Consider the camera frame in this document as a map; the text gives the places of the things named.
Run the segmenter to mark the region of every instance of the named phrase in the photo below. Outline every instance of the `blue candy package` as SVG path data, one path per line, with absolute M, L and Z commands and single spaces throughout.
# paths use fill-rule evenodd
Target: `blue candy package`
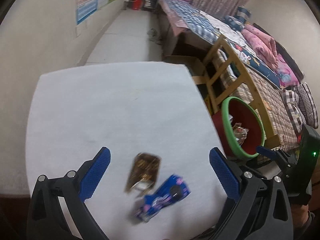
M 144 204 L 138 209 L 135 216 L 144 222 L 166 206 L 172 205 L 190 194 L 188 186 L 178 175 L 171 175 L 153 195 L 144 196 Z

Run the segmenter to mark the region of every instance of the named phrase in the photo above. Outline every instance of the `white table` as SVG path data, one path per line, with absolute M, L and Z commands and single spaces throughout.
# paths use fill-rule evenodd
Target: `white table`
M 30 192 L 37 177 L 61 177 L 102 146 L 111 164 L 85 201 L 110 240 L 190 239 L 213 226 L 226 194 L 209 164 L 222 149 L 205 104 L 183 65 L 134 62 L 60 70 L 40 77 L 28 119 L 26 165 Z M 183 176 L 191 194 L 148 223 L 134 224 L 138 192 L 124 193 L 139 152 L 162 158 L 156 187 Z M 67 222 L 79 236 L 65 203 Z

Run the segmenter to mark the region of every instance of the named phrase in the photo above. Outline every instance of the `silver bolt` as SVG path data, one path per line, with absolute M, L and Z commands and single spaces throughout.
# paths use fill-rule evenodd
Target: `silver bolt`
M 68 176 L 69 178 L 73 178 L 73 177 L 75 176 L 75 174 L 76 174 L 75 171 L 69 171 L 68 174 L 67 174 L 67 176 Z
M 44 181 L 44 179 L 45 179 L 44 175 L 40 175 L 39 178 L 38 178 L 39 181 Z
M 276 181 L 276 182 L 281 182 L 281 178 L 278 177 L 278 176 L 275 176 L 275 181 Z
M 249 172 L 249 171 L 245 171 L 245 172 L 244 172 L 244 176 L 245 176 L 246 178 L 250 179 L 250 178 L 252 178 L 252 173 Z

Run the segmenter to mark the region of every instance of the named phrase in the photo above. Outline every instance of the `floor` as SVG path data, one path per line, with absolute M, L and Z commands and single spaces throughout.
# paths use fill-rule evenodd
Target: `floor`
M 97 63 L 161 61 L 161 46 L 147 32 L 159 33 L 156 15 L 148 11 L 123 10 L 101 37 L 86 65 Z

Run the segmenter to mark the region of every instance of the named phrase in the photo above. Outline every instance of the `wooden bed frame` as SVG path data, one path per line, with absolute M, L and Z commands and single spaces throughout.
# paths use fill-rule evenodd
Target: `wooden bed frame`
M 212 62 L 212 64 L 214 64 L 213 57 L 217 54 L 217 51 L 220 48 L 223 48 L 225 52 L 228 54 L 228 59 L 225 62 L 223 62 L 220 66 L 215 66 L 217 72 L 210 78 L 206 71 L 206 66 L 209 64 L 210 61 Z M 218 78 L 220 78 L 221 74 L 224 71 L 227 70 L 227 67 L 228 65 L 230 65 L 230 63 L 234 63 L 236 65 L 238 71 L 240 72 L 240 76 L 235 81 L 233 81 L 219 96 L 216 96 L 213 91 L 212 84 L 216 82 Z M 249 91 L 253 97 L 253 101 L 249 105 L 254 110 L 258 110 L 261 121 L 263 123 L 263 127 L 266 134 L 264 146 L 269 149 L 280 146 L 280 137 L 278 134 L 275 134 L 264 100 L 262 99 L 254 82 L 252 81 L 252 78 L 247 68 L 238 58 L 238 56 L 230 47 L 230 45 L 225 41 L 225 37 L 223 35 L 221 35 L 219 39 L 215 42 L 215 44 L 212 45 L 211 49 L 209 50 L 208 54 L 205 56 L 203 60 L 203 65 L 205 68 L 204 77 L 193 77 L 193 79 L 197 84 L 206 84 L 213 112 L 218 112 L 220 109 L 219 105 L 222 103 L 222 101 L 229 97 L 242 83 L 245 83 L 248 86 Z

